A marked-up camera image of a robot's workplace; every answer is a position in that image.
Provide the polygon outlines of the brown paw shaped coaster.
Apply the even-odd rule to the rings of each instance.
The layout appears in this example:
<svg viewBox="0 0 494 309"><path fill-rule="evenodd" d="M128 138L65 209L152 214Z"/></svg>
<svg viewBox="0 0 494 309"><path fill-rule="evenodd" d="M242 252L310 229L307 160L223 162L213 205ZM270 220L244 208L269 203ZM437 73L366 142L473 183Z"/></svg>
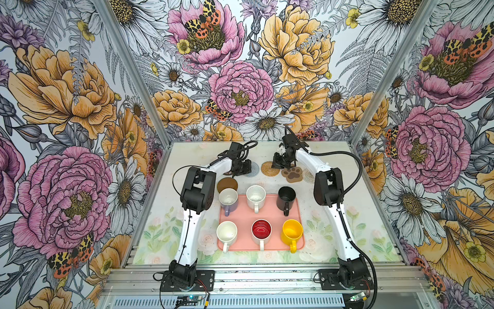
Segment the brown paw shaped coaster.
<svg viewBox="0 0 494 309"><path fill-rule="evenodd" d="M301 182L303 180L304 170L301 167L294 166L288 169L283 169L281 171L281 175L286 179L286 181L290 184Z"/></svg>

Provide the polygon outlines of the large plain wooden coaster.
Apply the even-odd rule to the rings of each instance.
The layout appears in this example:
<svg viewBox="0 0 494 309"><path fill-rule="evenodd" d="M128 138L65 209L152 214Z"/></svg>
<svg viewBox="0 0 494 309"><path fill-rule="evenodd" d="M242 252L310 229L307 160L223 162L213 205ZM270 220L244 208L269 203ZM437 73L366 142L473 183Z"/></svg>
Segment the large plain wooden coaster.
<svg viewBox="0 0 494 309"><path fill-rule="evenodd" d="M217 183L217 191L221 193L225 189L238 190L238 182L234 178L223 178Z"/></svg>

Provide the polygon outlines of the tan rattan round coaster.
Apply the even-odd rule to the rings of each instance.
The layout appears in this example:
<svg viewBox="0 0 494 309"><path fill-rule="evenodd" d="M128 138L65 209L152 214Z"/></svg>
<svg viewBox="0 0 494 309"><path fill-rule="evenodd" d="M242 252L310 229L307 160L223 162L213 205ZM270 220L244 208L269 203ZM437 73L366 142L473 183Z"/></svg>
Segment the tan rattan round coaster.
<svg viewBox="0 0 494 309"><path fill-rule="evenodd" d="M265 176L268 176L268 177L277 176L280 173L280 169L276 169L276 168L272 167L272 165L273 165L272 161L264 162L261 165L262 174Z"/></svg>

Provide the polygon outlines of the beige woven small coaster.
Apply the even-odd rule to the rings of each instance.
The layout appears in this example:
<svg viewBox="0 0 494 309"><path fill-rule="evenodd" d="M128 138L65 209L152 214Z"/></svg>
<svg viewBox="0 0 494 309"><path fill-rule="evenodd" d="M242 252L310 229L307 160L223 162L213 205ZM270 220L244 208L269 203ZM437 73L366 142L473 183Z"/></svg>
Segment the beige woven small coaster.
<svg viewBox="0 0 494 309"><path fill-rule="evenodd" d="M308 169L303 170L302 177L309 184L315 183L315 176Z"/></svg>

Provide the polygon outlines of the grey woven round coaster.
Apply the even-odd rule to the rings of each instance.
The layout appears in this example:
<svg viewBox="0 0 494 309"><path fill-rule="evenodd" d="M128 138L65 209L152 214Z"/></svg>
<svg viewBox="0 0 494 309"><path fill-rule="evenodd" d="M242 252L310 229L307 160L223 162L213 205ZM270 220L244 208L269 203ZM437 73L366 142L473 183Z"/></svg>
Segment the grey woven round coaster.
<svg viewBox="0 0 494 309"><path fill-rule="evenodd" d="M253 178L253 177L256 177L259 173L260 173L259 165L255 162L252 162L251 163L251 170L249 173L245 174L245 176L248 178Z"/></svg>

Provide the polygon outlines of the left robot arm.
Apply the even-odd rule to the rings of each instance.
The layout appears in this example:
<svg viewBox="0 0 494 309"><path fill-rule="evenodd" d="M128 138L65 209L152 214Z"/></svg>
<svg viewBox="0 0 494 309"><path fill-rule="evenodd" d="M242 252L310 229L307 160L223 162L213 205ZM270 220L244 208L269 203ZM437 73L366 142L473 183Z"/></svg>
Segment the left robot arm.
<svg viewBox="0 0 494 309"><path fill-rule="evenodd" d="M184 215L180 242L177 253L169 264L168 273L163 278L171 287L191 290L196 284L199 232L204 215L214 200L216 176L225 173L232 176L250 173L252 161L248 159L248 154L257 144L257 141L245 144L232 142L230 148L218 154L208 166L187 166L183 187L177 192Z"/></svg>

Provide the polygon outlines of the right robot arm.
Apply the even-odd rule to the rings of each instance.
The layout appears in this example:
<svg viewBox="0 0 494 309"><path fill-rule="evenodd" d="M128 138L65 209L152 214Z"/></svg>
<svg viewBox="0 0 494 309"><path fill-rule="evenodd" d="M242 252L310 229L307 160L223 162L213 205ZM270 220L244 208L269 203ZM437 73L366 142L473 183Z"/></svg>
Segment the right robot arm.
<svg viewBox="0 0 494 309"><path fill-rule="evenodd" d="M331 155L345 155L355 160L358 174L348 187L344 187L342 171L321 160L322 157ZM328 214L337 237L339 269L335 276L336 282L344 288L368 282L375 288L376 269L369 256L355 243L343 204L346 194L354 188L363 174L364 166L360 159L348 151L314 153L307 143L299 140L292 130L286 128L279 150L274 154L272 167L288 169L297 163L302 164L315 177L313 187L315 202Z"/></svg>

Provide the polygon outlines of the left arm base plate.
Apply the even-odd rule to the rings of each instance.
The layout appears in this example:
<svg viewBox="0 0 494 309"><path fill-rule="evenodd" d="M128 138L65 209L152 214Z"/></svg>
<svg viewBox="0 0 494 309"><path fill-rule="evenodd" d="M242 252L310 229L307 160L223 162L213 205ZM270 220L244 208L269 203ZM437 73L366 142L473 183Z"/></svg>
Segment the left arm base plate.
<svg viewBox="0 0 494 309"><path fill-rule="evenodd" d="M216 272L196 270L192 274L170 274L165 271L160 283L160 292L212 292Z"/></svg>

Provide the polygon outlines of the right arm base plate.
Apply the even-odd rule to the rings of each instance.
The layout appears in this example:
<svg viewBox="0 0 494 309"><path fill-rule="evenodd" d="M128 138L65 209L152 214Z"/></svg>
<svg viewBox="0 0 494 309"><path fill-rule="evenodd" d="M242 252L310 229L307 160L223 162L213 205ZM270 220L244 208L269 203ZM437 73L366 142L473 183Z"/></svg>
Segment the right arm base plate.
<svg viewBox="0 0 494 309"><path fill-rule="evenodd" d="M315 281L322 290L372 290L373 278L369 273L364 276L354 276L338 269L320 269L316 273Z"/></svg>

